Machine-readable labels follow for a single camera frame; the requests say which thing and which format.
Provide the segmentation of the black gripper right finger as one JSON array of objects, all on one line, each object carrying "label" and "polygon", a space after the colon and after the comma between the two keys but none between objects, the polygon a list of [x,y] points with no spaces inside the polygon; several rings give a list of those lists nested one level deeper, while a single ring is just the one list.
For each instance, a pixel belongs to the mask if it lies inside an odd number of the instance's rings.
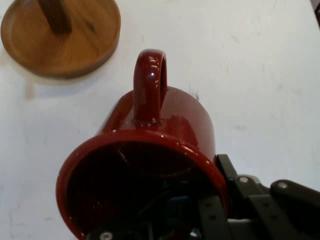
[{"label": "black gripper right finger", "polygon": [[257,240],[318,240],[320,193],[291,180],[264,186],[255,176],[240,175],[226,154],[217,155],[230,196],[229,216],[244,220],[236,238],[252,235]]}]

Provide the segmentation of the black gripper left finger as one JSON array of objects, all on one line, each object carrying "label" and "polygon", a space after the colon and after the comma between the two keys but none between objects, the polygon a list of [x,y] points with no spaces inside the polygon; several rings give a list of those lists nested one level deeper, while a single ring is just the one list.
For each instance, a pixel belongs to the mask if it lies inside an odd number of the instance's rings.
[{"label": "black gripper left finger", "polygon": [[231,240],[217,195],[158,196],[112,217],[87,234],[88,240]]}]

